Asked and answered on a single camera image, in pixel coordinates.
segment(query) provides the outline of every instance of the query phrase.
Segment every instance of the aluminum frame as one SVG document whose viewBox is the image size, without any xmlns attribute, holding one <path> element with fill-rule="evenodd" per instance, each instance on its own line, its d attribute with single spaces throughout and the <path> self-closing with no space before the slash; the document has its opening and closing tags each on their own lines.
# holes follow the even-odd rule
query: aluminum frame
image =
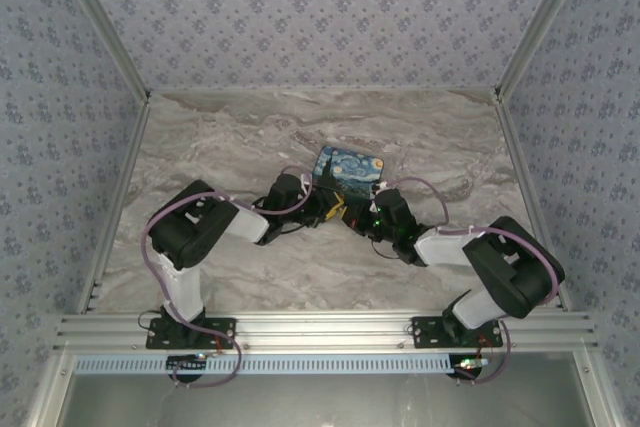
<svg viewBox="0 0 640 427">
<path fill-rule="evenodd" d="M 565 0 L 541 0 L 533 18 L 529 22 L 516 51 L 498 83 L 501 99 L 508 100 L 518 81 L 527 70 L 533 55 L 547 35 L 551 23 Z"/>
<path fill-rule="evenodd" d="M 505 136 L 522 195 L 530 216 L 534 235 L 542 245 L 551 247 L 542 211 L 526 167 L 522 149 L 509 111 L 500 98 L 496 110 Z M 108 213 L 108 221 L 100 237 L 91 272 L 87 278 L 78 311 L 81 315 L 65 316 L 54 339 L 53 367 L 48 367 L 45 381 L 34 406 L 37 415 L 29 425 L 40 419 L 59 416 L 62 408 L 60 392 L 68 387 L 68 372 L 79 354 L 148 354 L 144 348 L 145 333 L 141 332 L 136 315 L 92 314 L 90 303 L 94 289 L 99 291 L 99 279 L 104 272 L 122 206 L 135 166 L 137 153 L 149 115 L 145 103 L 138 117 L 134 135 L 125 158 L 118 186 Z M 508 319 L 512 331 L 513 352 L 573 352 L 592 417 L 597 426 L 624 426 L 623 416 L 613 394 L 613 388 L 598 351 L 597 336 L 588 313 L 571 311 L 572 304 L 564 285 L 559 291 L 561 305 L 539 308 L 524 320 Z M 424 352 L 413 348 L 406 332 L 409 319 L 416 315 L 439 315 L 439 312 L 364 311 L 364 312 L 240 312 L 229 313 L 239 320 L 238 340 L 249 352 L 267 354 L 301 354 L 310 352 L 335 354 L 370 354 Z M 468 352 L 464 349 L 434 350 L 434 352 Z"/>
</svg>

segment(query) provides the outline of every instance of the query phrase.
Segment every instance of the wallpaper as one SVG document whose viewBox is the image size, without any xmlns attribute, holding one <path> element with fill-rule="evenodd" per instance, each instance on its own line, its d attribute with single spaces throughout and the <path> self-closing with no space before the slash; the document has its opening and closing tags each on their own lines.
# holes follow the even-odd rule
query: wallpaper
<svg viewBox="0 0 640 427">
<path fill-rule="evenodd" d="M 540 0 L 101 0 L 150 90 L 494 86 Z"/>
<path fill-rule="evenodd" d="M 0 0 L 0 425 L 75 310 L 136 101 L 76 0 Z"/>
<path fill-rule="evenodd" d="M 567 286 L 640 425 L 640 2 L 567 0 L 509 100 Z"/>
</svg>

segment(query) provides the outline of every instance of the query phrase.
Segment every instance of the marble surface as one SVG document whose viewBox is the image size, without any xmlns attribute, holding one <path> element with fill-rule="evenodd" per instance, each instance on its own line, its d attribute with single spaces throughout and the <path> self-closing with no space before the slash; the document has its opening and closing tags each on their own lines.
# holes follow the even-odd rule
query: marble surface
<svg viewBox="0 0 640 427">
<path fill-rule="evenodd" d="M 379 156 L 383 178 L 417 175 L 448 199 L 452 226 L 507 214 L 528 226 L 489 95 L 446 91 L 315 91 L 153 95 L 97 310 L 161 303 L 142 264 L 150 215 L 194 179 L 245 201 L 288 164 L 312 168 L 325 144 Z M 402 191 L 416 217 L 442 218 L 419 184 Z M 209 310 L 441 309 L 479 284 L 470 269 L 408 266 L 376 255 L 339 220 L 260 247 L 226 236 L 203 262 Z M 392 253 L 389 245 L 379 250 Z"/>
</svg>

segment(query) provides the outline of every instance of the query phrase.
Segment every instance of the purple cable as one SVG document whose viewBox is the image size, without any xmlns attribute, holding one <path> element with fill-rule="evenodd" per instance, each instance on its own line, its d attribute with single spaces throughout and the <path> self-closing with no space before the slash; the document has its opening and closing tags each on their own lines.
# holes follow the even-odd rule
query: purple cable
<svg viewBox="0 0 640 427">
<path fill-rule="evenodd" d="M 442 205 L 442 210 L 444 211 L 444 222 L 436 224 L 434 227 L 441 227 L 443 225 L 447 225 L 449 223 L 449 209 L 447 209 L 447 202 L 444 196 L 438 191 L 438 189 L 435 188 L 435 186 L 431 182 L 421 179 L 420 177 L 410 175 L 408 177 L 402 177 L 400 179 L 390 180 L 387 182 L 387 185 L 390 187 L 394 187 L 396 185 L 399 185 L 403 182 L 407 182 L 410 180 L 413 180 L 415 182 L 420 182 L 421 184 L 424 184 L 427 187 L 429 187 L 431 191 L 435 194 L 435 196 L 438 198 L 438 200 L 440 201 L 440 205 Z"/>
<path fill-rule="evenodd" d="M 503 320 L 500 321 L 500 325 L 502 325 L 502 329 L 504 330 L 504 337 L 507 343 L 507 351 L 504 354 L 504 359 L 500 363 L 500 366 L 491 375 L 480 380 L 476 380 L 476 378 L 469 372 L 465 372 L 462 369 L 454 368 L 453 370 L 455 370 L 457 373 L 469 378 L 468 381 L 464 382 L 468 382 L 470 384 L 486 384 L 487 382 L 491 382 L 493 379 L 498 377 L 502 372 L 504 372 L 504 369 L 507 368 L 507 365 L 509 365 L 509 360 L 511 360 L 511 335 L 509 334 L 509 329 L 507 329 L 507 324 L 505 324 Z"/>
<path fill-rule="evenodd" d="M 160 289 L 162 290 L 162 295 L 167 300 L 167 306 L 169 307 L 169 310 L 171 310 L 173 317 L 177 319 L 180 323 L 189 327 L 192 330 L 196 330 L 204 334 L 210 334 L 210 335 L 225 339 L 227 342 L 230 342 L 233 345 L 233 348 L 238 352 L 238 361 L 236 362 L 236 365 L 231 371 L 231 373 L 228 374 L 226 377 L 220 380 L 217 380 L 215 382 L 193 384 L 193 385 L 185 384 L 183 382 L 178 381 L 176 377 L 177 369 L 174 369 L 172 377 L 173 377 L 173 380 L 176 382 L 176 385 L 187 387 L 187 388 L 202 389 L 202 388 L 216 387 L 218 385 L 226 384 L 227 382 L 232 380 L 240 370 L 240 366 L 242 364 L 242 349 L 240 348 L 240 345 L 238 344 L 238 342 L 236 342 L 236 340 L 233 337 L 228 336 L 224 332 L 220 332 L 218 330 L 213 330 L 213 329 L 207 329 L 205 327 L 200 327 L 199 325 L 192 324 L 187 319 L 185 319 L 182 315 L 180 315 L 180 312 L 178 312 L 178 309 L 175 307 L 175 305 L 173 305 L 173 302 L 171 300 L 171 295 L 169 294 L 169 289 L 167 288 L 167 285 L 165 284 L 164 279 L 162 278 L 162 274 L 160 274 L 158 269 L 154 266 L 153 262 L 151 262 L 151 259 L 149 258 L 149 254 L 147 252 L 147 236 L 149 235 L 149 232 L 151 231 L 153 226 L 156 225 L 160 220 L 162 220 L 167 214 L 182 207 L 183 205 L 187 205 L 191 202 L 195 202 L 197 200 L 207 198 L 207 197 L 213 197 L 213 198 L 217 198 L 218 200 L 227 200 L 232 203 L 238 203 L 242 207 L 249 208 L 250 210 L 253 210 L 256 213 L 267 213 L 270 215 L 284 215 L 299 209 L 307 201 L 310 195 L 311 195 L 311 187 L 309 187 L 309 190 L 307 191 L 307 194 L 304 196 L 304 198 L 293 207 L 289 209 L 284 209 L 284 210 L 269 211 L 269 210 L 262 210 L 262 209 L 255 209 L 255 208 L 251 209 L 250 207 L 245 207 L 245 205 L 242 205 L 239 202 L 236 202 L 235 199 L 233 199 L 233 197 L 223 192 L 202 192 L 200 194 L 194 194 L 185 199 L 179 200 L 175 204 L 171 204 L 167 208 L 160 211 L 157 215 L 155 215 L 149 221 L 149 223 L 145 226 L 144 230 L 142 231 L 142 236 L 140 239 L 140 249 L 142 251 L 142 259 L 146 267 L 149 269 L 151 274 L 155 277 L 156 281 L 160 285 Z"/>
<path fill-rule="evenodd" d="M 304 173 L 307 172 L 303 167 L 300 167 L 299 165 L 291 164 L 291 165 L 285 165 L 283 169 L 280 171 L 280 175 L 284 174 L 287 170 L 291 170 L 291 169 L 298 169 L 299 171 Z"/>
<path fill-rule="evenodd" d="M 522 247 L 524 247 L 529 252 L 531 252 L 540 261 L 540 263 L 542 263 L 547 273 L 549 274 L 549 278 L 551 279 L 551 291 L 544 298 L 544 300 L 540 302 L 540 304 L 549 303 L 557 295 L 558 276 L 556 275 L 555 270 L 553 270 L 553 267 L 551 266 L 549 261 L 546 259 L 546 257 L 542 255 L 538 249 L 536 249 L 533 245 L 531 245 L 529 242 L 524 240 L 522 237 L 519 237 L 516 234 L 512 234 L 511 232 L 507 232 L 506 230 L 496 229 L 494 227 L 471 227 L 470 229 L 461 229 L 461 230 L 438 230 L 438 232 L 443 235 L 466 235 L 466 234 L 482 234 L 482 233 L 498 234 L 498 235 L 502 235 L 503 237 L 506 237 L 507 239 L 511 239 L 517 242 Z"/>
</svg>

